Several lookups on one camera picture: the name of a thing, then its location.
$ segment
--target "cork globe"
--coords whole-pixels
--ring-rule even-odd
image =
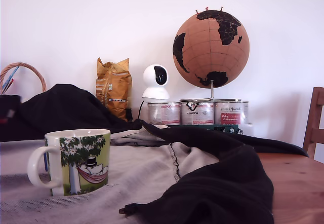
[[[173,43],[173,60],[189,83],[210,88],[233,81],[244,69],[250,42],[244,26],[222,10],[191,16],[180,27]]]

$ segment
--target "black cloth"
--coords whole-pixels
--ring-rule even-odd
[[[19,96],[0,96],[0,124],[6,123],[11,118],[20,104]]]
[[[12,97],[0,96],[0,107]],[[56,84],[16,106],[14,117],[0,124],[0,142],[43,139],[46,133],[69,129],[109,129],[116,133],[141,127],[139,121],[129,123],[113,115],[90,92],[74,85]]]
[[[273,185],[256,150],[306,156],[301,148],[280,141],[185,126],[158,129],[142,123],[150,133],[168,142],[197,147],[220,160],[184,175],[161,198],[120,210],[125,215],[138,214],[147,223],[273,223]]]

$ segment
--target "security camera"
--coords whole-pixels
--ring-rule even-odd
[[[159,64],[148,66],[143,73],[146,90],[143,93],[145,102],[165,102],[170,98],[164,86],[169,81],[166,68]]]

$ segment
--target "mug handle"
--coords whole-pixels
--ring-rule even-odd
[[[57,176],[51,175],[52,180],[49,181],[48,183],[43,183],[39,178],[38,175],[39,160],[46,152],[50,152],[56,156],[61,154],[61,151],[57,146],[42,146],[36,149],[31,154],[28,160],[28,165],[27,165],[28,178],[30,182],[37,187],[48,188],[48,189],[60,187],[62,185],[62,179],[58,178]]]

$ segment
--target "can label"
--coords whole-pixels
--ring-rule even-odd
[[[148,119],[152,124],[180,125],[180,103],[148,103]]]
[[[247,124],[248,102],[216,102],[216,124]]]
[[[182,102],[181,103],[182,125],[214,124],[213,102]]]
[[[221,124],[241,124],[241,114],[221,114]]]

